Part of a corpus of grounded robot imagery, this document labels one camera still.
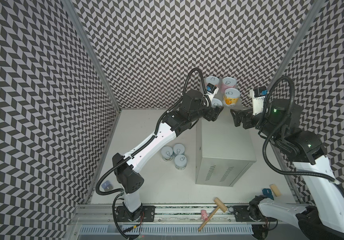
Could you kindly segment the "orange label can front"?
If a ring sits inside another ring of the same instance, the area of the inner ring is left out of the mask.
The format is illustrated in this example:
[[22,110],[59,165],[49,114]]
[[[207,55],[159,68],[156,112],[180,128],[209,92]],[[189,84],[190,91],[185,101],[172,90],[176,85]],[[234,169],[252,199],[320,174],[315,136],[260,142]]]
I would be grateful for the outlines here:
[[225,90],[223,102],[226,107],[234,107],[239,101],[241,92],[235,88]]

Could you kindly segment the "pink label can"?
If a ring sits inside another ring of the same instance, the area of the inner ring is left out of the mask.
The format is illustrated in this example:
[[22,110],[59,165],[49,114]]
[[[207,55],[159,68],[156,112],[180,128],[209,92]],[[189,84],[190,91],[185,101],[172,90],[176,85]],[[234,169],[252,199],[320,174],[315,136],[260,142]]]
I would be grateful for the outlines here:
[[216,87],[218,87],[219,83],[220,83],[220,79],[218,77],[215,76],[209,76],[205,79],[206,85],[208,84],[212,84]]
[[225,77],[222,79],[221,92],[224,93],[229,88],[235,88],[237,86],[237,80],[232,77]]

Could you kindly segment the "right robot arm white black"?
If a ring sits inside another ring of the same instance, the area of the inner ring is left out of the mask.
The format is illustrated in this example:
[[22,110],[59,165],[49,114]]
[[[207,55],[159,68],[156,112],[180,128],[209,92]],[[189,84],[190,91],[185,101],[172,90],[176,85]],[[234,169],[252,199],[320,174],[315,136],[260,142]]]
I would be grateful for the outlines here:
[[344,240],[344,188],[321,139],[299,126],[302,107],[295,103],[294,81],[280,77],[269,90],[254,89],[253,97],[263,100],[262,108],[231,110],[235,126],[257,129],[265,163],[280,175],[302,177],[314,205],[280,204],[260,195],[249,203],[251,220],[285,222],[310,240]]

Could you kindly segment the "grey metal cabinet box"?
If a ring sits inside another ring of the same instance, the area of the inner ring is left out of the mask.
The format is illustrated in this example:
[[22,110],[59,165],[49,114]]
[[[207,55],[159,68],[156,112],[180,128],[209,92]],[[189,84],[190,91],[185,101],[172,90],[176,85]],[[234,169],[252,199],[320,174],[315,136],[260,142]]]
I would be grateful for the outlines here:
[[[223,102],[222,83],[214,98]],[[232,187],[257,161],[250,132],[235,127],[230,110],[243,110],[241,102],[226,107],[215,122],[200,119],[196,131],[196,184]]]

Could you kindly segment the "can teal label back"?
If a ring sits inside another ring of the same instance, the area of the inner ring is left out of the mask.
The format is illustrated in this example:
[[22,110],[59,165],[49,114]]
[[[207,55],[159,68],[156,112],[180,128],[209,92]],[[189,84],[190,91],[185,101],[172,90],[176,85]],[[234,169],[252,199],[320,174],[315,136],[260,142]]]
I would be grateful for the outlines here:
[[177,156],[177,155],[184,155],[185,154],[185,146],[183,144],[175,144],[173,146],[173,152],[174,152],[174,155]]

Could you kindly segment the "can teal label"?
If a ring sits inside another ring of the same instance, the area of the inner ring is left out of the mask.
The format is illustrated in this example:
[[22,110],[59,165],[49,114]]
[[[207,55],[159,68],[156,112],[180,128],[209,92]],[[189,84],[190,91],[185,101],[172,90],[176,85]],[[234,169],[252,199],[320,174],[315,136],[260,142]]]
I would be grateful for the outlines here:
[[184,170],[187,167],[187,157],[185,155],[177,155],[174,158],[175,167],[177,170]]
[[183,144],[175,144],[173,146],[173,152],[174,152],[174,155],[177,156],[177,155],[184,155],[185,154],[185,146]]

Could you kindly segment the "can teal label right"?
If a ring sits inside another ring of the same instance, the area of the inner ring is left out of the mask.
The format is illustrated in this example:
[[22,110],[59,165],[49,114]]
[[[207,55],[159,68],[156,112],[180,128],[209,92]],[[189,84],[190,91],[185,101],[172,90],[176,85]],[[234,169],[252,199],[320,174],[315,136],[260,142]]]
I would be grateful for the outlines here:
[[185,155],[177,155],[174,158],[175,167],[177,170],[184,170],[187,167],[187,157]]

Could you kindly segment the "small blue box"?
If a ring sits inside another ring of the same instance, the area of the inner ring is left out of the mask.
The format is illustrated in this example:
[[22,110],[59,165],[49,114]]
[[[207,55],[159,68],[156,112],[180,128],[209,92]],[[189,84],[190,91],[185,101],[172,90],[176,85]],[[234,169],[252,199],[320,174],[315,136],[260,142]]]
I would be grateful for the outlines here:
[[268,188],[262,189],[262,194],[265,197],[270,198],[271,200],[274,200],[273,192],[271,189],[268,189]]

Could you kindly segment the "small wooden block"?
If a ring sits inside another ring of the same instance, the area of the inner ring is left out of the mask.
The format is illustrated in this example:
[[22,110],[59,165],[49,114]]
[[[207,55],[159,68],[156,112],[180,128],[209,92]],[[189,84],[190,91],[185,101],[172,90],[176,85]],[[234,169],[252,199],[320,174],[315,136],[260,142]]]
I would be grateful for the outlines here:
[[269,188],[271,189],[271,191],[272,191],[272,193],[273,193],[273,195],[275,197],[282,196],[282,193],[281,193],[281,191],[279,190],[279,188],[278,188],[278,186],[276,184],[269,185]]

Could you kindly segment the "wooden mallet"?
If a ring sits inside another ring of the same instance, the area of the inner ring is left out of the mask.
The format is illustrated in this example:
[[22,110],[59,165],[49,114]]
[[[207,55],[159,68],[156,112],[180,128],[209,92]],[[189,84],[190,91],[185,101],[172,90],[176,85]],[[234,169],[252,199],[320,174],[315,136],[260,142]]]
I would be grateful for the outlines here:
[[219,198],[215,198],[214,202],[216,204],[216,208],[211,212],[211,214],[208,216],[208,218],[198,228],[198,232],[202,231],[202,229],[213,218],[213,216],[218,212],[218,210],[221,210],[223,213],[225,213],[228,210],[228,207]]

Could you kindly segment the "small pink toy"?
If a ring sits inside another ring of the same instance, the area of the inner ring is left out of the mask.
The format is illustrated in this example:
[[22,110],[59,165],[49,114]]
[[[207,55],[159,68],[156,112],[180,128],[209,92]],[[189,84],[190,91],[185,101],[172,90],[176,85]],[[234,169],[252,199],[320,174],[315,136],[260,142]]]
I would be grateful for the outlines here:
[[208,213],[206,210],[201,210],[201,219],[203,221],[207,221],[208,220]]

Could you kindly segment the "white vent grille strip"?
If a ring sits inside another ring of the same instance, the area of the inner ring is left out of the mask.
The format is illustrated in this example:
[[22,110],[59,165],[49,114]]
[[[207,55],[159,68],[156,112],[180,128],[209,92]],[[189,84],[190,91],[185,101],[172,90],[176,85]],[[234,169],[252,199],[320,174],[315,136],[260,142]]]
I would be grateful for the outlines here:
[[[115,235],[119,231],[114,225],[83,225],[79,235]],[[252,235],[251,225],[207,225],[199,231],[198,225],[144,225],[133,229],[126,235],[155,236],[209,236],[209,235]]]

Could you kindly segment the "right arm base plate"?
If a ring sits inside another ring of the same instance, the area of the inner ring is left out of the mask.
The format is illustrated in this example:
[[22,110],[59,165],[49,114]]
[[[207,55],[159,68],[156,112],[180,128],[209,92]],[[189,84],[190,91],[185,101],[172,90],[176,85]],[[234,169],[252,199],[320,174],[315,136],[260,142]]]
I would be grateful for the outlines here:
[[236,205],[228,207],[231,214],[235,216],[237,222],[265,223],[276,222],[274,218],[267,218],[262,215],[257,206]]

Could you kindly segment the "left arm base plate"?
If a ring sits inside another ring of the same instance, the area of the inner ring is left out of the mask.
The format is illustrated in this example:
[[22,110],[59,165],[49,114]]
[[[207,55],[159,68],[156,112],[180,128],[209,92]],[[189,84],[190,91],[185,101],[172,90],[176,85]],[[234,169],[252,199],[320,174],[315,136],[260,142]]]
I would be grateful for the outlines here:
[[155,206],[140,206],[137,210],[131,213],[125,206],[118,206],[115,209],[115,217],[117,222],[153,222],[155,219]]

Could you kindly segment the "aluminium rail frame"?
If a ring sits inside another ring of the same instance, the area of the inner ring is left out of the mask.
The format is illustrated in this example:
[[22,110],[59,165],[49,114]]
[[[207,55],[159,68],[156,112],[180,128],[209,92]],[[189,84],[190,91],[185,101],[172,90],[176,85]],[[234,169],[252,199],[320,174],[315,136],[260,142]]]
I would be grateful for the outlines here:
[[[247,205],[247,204],[227,204],[227,207],[236,205]],[[117,222],[114,215],[115,209],[118,206],[122,206],[122,203],[117,203],[113,208],[111,204],[91,204],[91,205],[80,205],[76,207],[75,214],[72,217],[66,234],[65,240],[81,240],[88,237],[118,237],[120,240],[123,236],[120,232],[127,233],[133,229],[139,228],[144,225],[200,225],[204,222],[201,219],[201,210],[206,210],[208,216],[216,208],[215,204],[145,204],[145,206],[155,206],[155,219],[153,222]],[[265,235],[268,231],[273,231],[278,228],[280,231],[283,228],[288,228],[289,224],[282,221],[276,220],[276,222],[263,222],[263,223],[252,223],[252,222],[237,222],[235,216],[227,210],[223,213],[219,210],[213,218],[206,224],[207,225],[251,225],[253,227],[253,234],[255,237],[259,234]],[[79,235],[80,229],[83,225],[114,225],[119,234],[115,235]],[[154,235],[129,235],[130,238],[136,238],[137,240],[143,240],[146,236]],[[209,235],[209,236],[230,236],[230,235]],[[160,236],[163,239],[167,237],[180,237],[180,236]]]

